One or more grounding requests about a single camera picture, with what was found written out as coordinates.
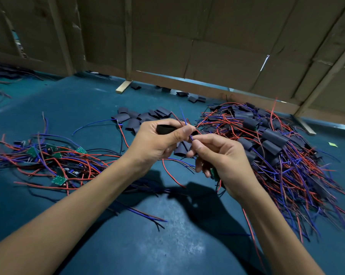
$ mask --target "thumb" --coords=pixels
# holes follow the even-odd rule
[[[192,143],[192,149],[205,161],[212,163],[213,165],[217,164],[220,159],[220,154],[212,151],[199,140],[194,140]]]
[[[167,138],[167,144],[173,145],[173,144],[177,144],[181,141],[184,141],[185,139],[187,139],[190,134],[192,134],[194,131],[196,130],[196,128],[193,125],[187,124],[179,129],[176,129],[175,131],[169,133],[166,135]]]

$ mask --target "hand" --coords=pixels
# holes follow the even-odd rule
[[[158,135],[158,124],[172,125],[177,129],[170,134]],[[158,159],[169,157],[177,143],[188,140],[195,129],[193,125],[185,125],[173,119],[144,122],[122,158],[128,158],[133,162],[133,167],[141,168],[145,174]]]
[[[192,157],[195,153],[199,156],[196,172],[203,171],[206,177],[210,177],[209,168],[213,165],[233,198],[240,199],[250,191],[261,188],[239,142],[216,134],[195,135],[186,156]]]

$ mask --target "person's right arm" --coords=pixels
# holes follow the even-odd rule
[[[227,192],[248,214],[274,274],[324,274],[259,184],[239,142],[216,134],[196,135],[187,156],[195,153],[196,171],[209,177],[207,162],[211,163]]]

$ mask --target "person's left hand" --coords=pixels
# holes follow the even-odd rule
[[[166,135],[158,135],[156,128],[159,124],[172,125],[177,129]],[[144,122],[122,158],[130,160],[134,167],[146,173],[158,159],[169,157],[176,144],[188,140],[195,130],[193,125],[185,125],[173,119]]]

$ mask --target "wooden block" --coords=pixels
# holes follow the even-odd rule
[[[125,91],[125,89],[130,85],[130,83],[133,82],[133,81],[127,81],[125,80],[123,82],[123,84],[121,84],[116,90],[115,92],[116,93],[123,93]]]

